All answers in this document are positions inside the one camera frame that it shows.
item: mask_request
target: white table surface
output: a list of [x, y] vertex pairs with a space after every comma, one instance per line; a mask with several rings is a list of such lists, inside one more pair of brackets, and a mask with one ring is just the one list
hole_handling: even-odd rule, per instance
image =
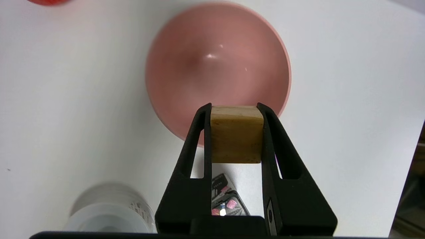
[[[335, 235], [387, 236], [425, 119], [425, 14], [402, 0], [239, 2], [288, 49], [280, 118], [338, 217]], [[192, 3], [0, 1], [1, 238], [60, 230], [75, 199], [105, 181], [157, 209], [183, 141], [152, 110], [145, 59]], [[260, 165], [217, 169], [263, 215]]]

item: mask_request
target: bowl rim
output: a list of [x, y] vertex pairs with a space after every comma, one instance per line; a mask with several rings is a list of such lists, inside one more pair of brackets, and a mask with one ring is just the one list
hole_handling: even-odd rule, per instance
[[[203, 7], [208, 7], [208, 6], [230, 6], [230, 7], [234, 7], [234, 8], [238, 8], [238, 9], [242, 9], [242, 10], [244, 10], [244, 11], [247, 11], [247, 12], [249, 12], [249, 13], [251, 13], [252, 15], [254, 15], [255, 17], [257, 17], [259, 20], [261, 20], [263, 23], [265, 23], [266, 24], [266, 26], [268, 26], [269, 27], [269, 29], [274, 33], [274, 35], [275, 35], [275, 37], [277, 38], [277, 40], [279, 41], [279, 43], [280, 43], [280, 46], [282, 47], [282, 49], [283, 49], [283, 52], [284, 52], [284, 54], [285, 54], [285, 58], [286, 58], [286, 61], [287, 61], [287, 63], [288, 63], [288, 91], [286, 92], [286, 97], [285, 97], [285, 100], [283, 101], [283, 104], [282, 104], [282, 107], [280, 108], [280, 110], [279, 110], [279, 112], [276, 114], [278, 117], [280, 117], [281, 116], [281, 114], [282, 114], [282, 112], [283, 112], [283, 110], [285, 109], [285, 107], [286, 107], [286, 104], [288, 103], [288, 99], [289, 99], [289, 93], [290, 93], [290, 91], [291, 91], [291, 85], [292, 85], [292, 71], [291, 71], [291, 62], [290, 62], [290, 59], [289, 59], [289, 55], [288, 55], [288, 51], [287, 51], [287, 49], [286, 49], [286, 47], [285, 47], [285, 45], [284, 45], [284, 43], [283, 43], [283, 41], [282, 41], [282, 39], [281, 39], [281, 37], [279, 36], [279, 33], [276, 31], [276, 29], [263, 17], [263, 16], [261, 16], [259, 13], [257, 13], [256, 11], [254, 11], [253, 9], [251, 9], [251, 8], [249, 8], [249, 7], [246, 7], [246, 6], [244, 6], [244, 5], [241, 5], [241, 4], [238, 4], [238, 3], [234, 3], [234, 2], [228, 2], [228, 1], [215, 1], [215, 2], [206, 2], [206, 3], [196, 3], [196, 4], [194, 4], [194, 5], [192, 5], [192, 6], [190, 6], [190, 7], [188, 7], [187, 9], [185, 9], [185, 10], [183, 10], [183, 11], [181, 11], [181, 12], [179, 12], [178, 14], [176, 14], [176, 15], [174, 15], [174, 16], [172, 16], [170, 19], [168, 19], [166, 22], [165, 22], [165, 24], [164, 25], [162, 25], [162, 27], [160, 28], [160, 30], [157, 32], [157, 34], [156, 34], [156, 36], [154, 37], [154, 39], [152, 40], [152, 43], [151, 43], [151, 45], [150, 45], [150, 47], [149, 47], [149, 51], [148, 51], [148, 54], [147, 54], [147, 57], [146, 57], [146, 63], [145, 63], [145, 74], [144, 74], [144, 77], [145, 77], [145, 88], [146, 88], [146, 91], [147, 91], [147, 94], [148, 94], [148, 97], [149, 97], [149, 101], [150, 101], [150, 104], [152, 105], [152, 108], [153, 108], [153, 111], [155, 112], [155, 114], [156, 114], [156, 116], [158, 117], [158, 119], [162, 122], [162, 124], [168, 129], [168, 131], [169, 132], [171, 132], [172, 134], [174, 134], [175, 136], [177, 136], [178, 138], [180, 138], [181, 140], [183, 140], [183, 141], [185, 141], [186, 140], [186, 137], [187, 137], [187, 133], [185, 134], [185, 135], [180, 135], [178, 132], [175, 132], [174, 130], [172, 130], [171, 128], [170, 128], [170, 126], [167, 124], [167, 123], [165, 123], [165, 121], [161, 118], [161, 116], [158, 114], [158, 111], [156, 110], [156, 107], [155, 107], [155, 105], [154, 105], [154, 103], [152, 102], [152, 98], [151, 98], [151, 95], [150, 95], [150, 92], [149, 92], [149, 90], [148, 90], [148, 86], [147, 86], [147, 65], [148, 65], [148, 63], [149, 63], [149, 59], [150, 59], [150, 56], [151, 56], [151, 54], [153, 53], [153, 50], [152, 50], [152, 46], [154, 45], [154, 43], [156, 42], [156, 39], [157, 39], [157, 37], [161, 34], [161, 32], [165, 29], [165, 27], [168, 25], [168, 24], [170, 24], [170, 22], [172, 22], [175, 18], [177, 18], [177, 17], [179, 17], [179, 16], [182, 16], [182, 15], [184, 15], [184, 14], [186, 14], [186, 13], [188, 13], [188, 12], [190, 12], [190, 11], [194, 11], [194, 10], [196, 10], [196, 9], [198, 9], [198, 8], [203, 8]], [[204, 146], [204, 144], [202, 143], [202, 144], [200, 144], [200, 143], [198, 143], [198, 146], [200, 146], [200, 147], [203, 147]]]

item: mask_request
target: pink bowl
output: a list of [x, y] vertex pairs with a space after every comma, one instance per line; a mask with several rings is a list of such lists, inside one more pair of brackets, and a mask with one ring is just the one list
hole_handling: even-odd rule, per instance
[[183, 140], [195, 112], [209, 102], [261, 102], [280, 115], [290, 85], [289, 58], [277, 32], [233, 3], [204, 3], [177, 15], [158, 33], [147, 57], [152, 106]]

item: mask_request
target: wooden block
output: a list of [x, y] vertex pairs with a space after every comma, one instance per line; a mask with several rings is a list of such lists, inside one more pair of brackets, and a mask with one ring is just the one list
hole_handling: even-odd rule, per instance
[[213, 106], [211, 161], [260, 163], [264, 119], [255, 106]]

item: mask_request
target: clear plastic container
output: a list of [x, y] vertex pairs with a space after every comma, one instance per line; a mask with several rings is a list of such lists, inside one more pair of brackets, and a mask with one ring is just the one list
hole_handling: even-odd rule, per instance
[[64, 230], [156, 233], [154, 214], [143, 197], [114, 182], [85, 191], [74, 203]]

